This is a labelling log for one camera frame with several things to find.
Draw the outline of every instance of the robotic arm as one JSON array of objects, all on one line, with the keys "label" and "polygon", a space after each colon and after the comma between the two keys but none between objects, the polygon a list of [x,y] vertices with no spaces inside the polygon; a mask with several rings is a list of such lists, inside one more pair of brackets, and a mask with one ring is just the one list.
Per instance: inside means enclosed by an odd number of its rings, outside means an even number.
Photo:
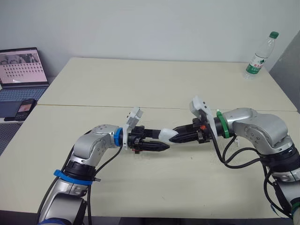
[{"label": "robotic arm", "polygon": [[[214,118],[206,103],[198,97],[190,103],[190,110],[196,116],[192,124],[176,127],[173,130],[166,128],[153,130],[136,126],[143,112],[135,107],[122,127],[104,124],[81,136],[73,146],[62,169],[55,171],[56,178],[38,210],[37,223],[40,225],[82,224],[88,206],[83,197],[90,191],[94,181],[100,181],[95,176],[110,160],[97,170],[96,166],[108,148],[120,147],[118,153],[122,147],[140,153],[143,150],[163,151],[170,147],[168,145],[170,143],[190,141],[205,143],[212,139],[220,161],[229,168],[242,168],[261,161],[265,171],[264,191],[267,199],[277,210],[293,218],[295,225],[300,225],[300,156],[287,133],[285,123],[275,115],[260,114],[249,108],[235,109],[223,114],[218,111],[217,117]],[[238,150],[226,160],[226,151],[237,135],[248,139],[256,149]],[[233,137],[223,155],[216,141],[218,136]],[[159,141],[145,141],[145,138]],[[240,166],[228,165],[244,150],[255,150],[259,158]],[[273,176],[275,182],[269,181],[270,176]],[[274,187],[282,209],[270,199],[267,183]]]}]

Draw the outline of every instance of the phone screen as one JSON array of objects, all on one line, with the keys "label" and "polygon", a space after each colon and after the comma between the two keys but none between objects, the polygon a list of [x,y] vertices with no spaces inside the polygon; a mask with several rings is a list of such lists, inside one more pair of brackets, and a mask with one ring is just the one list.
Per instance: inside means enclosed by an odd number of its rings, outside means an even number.
[{"label": "phone screen", "polygon": [[30,107],[32,104],[27,104],[27,105],[21,105],[19,108],[18,112],[25,112],[25,111],[29,111]]}]

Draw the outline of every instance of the green bottle cap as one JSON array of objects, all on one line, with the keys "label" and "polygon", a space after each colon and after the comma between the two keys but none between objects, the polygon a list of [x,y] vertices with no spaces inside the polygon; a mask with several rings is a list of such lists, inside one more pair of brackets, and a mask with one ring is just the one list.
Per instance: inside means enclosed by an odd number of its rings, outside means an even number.
[{"label": "green bottle cap", "polygon": [[270,38],[276,39],[276,38],[278,37],[278,35],[279,35],[278,32],[272,31],[272,32],[270,33]]}]

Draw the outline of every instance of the white bracket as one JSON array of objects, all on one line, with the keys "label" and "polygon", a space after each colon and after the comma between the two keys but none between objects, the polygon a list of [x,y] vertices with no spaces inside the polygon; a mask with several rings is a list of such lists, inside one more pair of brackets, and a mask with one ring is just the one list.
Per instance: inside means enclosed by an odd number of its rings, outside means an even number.
[{"label": "white bracket", "polygon": [[123,149],[127,150],[128,133],[137,125],[142,117],[143,111],[139,107],[134,107],[127,116],[127,122],[122,126],[123,129]]},{"label": "white bracket", "polygon": [[202,101],[201,98],[195,96],[192,102],[189,104],[189,109],[197,118],[200,117],[199,110],[202,109],[206,113],[207,121],[210,124],[212,132],[214,133],[215,137],[218,137],[216,124],[214,121],[214,117],[211,114],[210,107],[206,105],[205,102]]}]

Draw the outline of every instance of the floor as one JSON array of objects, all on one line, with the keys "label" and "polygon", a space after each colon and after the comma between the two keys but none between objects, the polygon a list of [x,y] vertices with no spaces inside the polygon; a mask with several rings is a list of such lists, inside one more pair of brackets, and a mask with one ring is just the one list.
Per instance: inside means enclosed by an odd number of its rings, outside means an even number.
[{"label": "floor", "polygon": [[21,123],[0,124],[0,156],[20,126]]}]

